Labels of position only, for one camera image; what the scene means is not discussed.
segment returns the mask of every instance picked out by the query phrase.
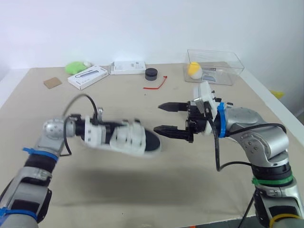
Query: white power bank box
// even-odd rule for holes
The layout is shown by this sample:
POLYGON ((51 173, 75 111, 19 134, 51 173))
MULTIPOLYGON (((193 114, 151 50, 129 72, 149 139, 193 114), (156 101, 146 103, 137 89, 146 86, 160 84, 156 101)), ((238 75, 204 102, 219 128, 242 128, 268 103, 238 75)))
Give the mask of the white power bank box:
POLYGON ((109 66, 111 75, 144 74, 145 71, 144 61, 115 61, 109 66))
POLYGON ((106 69, 94 65, 86 70, 79 72, 78 74, 69 77, 67 80, 77 89, 83 90, 108 75, 109 73, 106 69))

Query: green plush object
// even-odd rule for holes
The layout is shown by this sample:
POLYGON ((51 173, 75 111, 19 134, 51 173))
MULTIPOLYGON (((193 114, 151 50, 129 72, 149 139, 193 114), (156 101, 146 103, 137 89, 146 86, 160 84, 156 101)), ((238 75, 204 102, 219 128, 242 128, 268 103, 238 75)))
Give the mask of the green plush object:
POLYGON ((73 62, 73 63, 66 65, 66 67, 65 67, 66 72, 70 75, 75 75, 87 68, 88 67, 86 67, 83 62, 73 62))

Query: yellow object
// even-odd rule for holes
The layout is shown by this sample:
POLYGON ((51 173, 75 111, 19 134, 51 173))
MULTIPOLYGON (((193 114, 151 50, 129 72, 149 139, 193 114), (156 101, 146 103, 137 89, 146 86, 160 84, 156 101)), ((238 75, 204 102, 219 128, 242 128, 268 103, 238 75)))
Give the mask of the yellow object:
POLYGON ((274 223, 278 220, 278 219, 282 219, 282 218, 296 218, 296 219, 303 219, 302 217, 298 216, 298 215, 293 215, 293 214, 280 214, 280 215, 276 215, 274 216, 270 222, 269 222, 269 228, 272 228, 274 223))
POLYGON ((273 90, 269 90, 277 99, 282 98, 285 93, 284 92, 279 92, 279 91, 273 91, 273 90))
POLYGON ((192 76, 200 69, 200 65, 197 62, 191 62, 188 66, 188 75, 192 76))

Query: tabletop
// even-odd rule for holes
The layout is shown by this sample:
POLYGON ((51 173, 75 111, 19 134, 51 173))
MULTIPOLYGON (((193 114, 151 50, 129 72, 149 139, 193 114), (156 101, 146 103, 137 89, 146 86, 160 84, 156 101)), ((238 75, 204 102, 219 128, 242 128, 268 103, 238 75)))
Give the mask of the tabletop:
MULTIPOLYGON (((84 91, 68 83, 62 67, 30 69, 0 109, 0 189, 23 166, 28 155, 22 148, 32 147, 42 124, 60 116, 79 93, 90 95, 103 107, 104 121, 139 118, 151 130, 159 125, 184 129, 186 113, 169 113, 157 107, 193 99, 192 90, 198 84, 184 81, 181 64, 149 67, 158 70, 156 81, 147 81, 144 75, 110 75, 84 91), (168 78, 159 90, 143 89, 160 85, 162 76, 168 78), (43 81, 52 77, 63 84, 46 88, 43 81)), ((241 78, 233 86, 210 86, 224 102, 251 108, 265 121, 280 123, 241 78)), ((93 109, 82 98, 71 113, 92 115, 93 109)), ((304 196, 304 148, 287 133, 290 163, 304 196)), ((160 139, 162 152, 149 159, 87 148, 80 138, 68 139, 73 154, 60 158, 54 169, 49 186, 52 200, 39 227, 173 228, 242 216, 254 191, 249 167, 235 165, 217 172, 212 135, 195 135, 194 143, 160 139)), ((229 139, 220 140, 220 157, 222 164, 247 161, 242 148, 229 139)))

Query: brown cardboard square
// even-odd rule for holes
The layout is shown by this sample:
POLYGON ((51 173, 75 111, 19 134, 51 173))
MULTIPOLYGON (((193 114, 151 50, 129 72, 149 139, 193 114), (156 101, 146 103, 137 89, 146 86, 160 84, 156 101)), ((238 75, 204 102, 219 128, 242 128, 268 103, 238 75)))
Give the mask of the brown cardboard square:
POLYGON ((58 86, 58 85, 62 84, 62 82, 57 77, 53 77, 49 80, 44 81, 43 83, 49 89, 54 88, 55 86, 58 86))

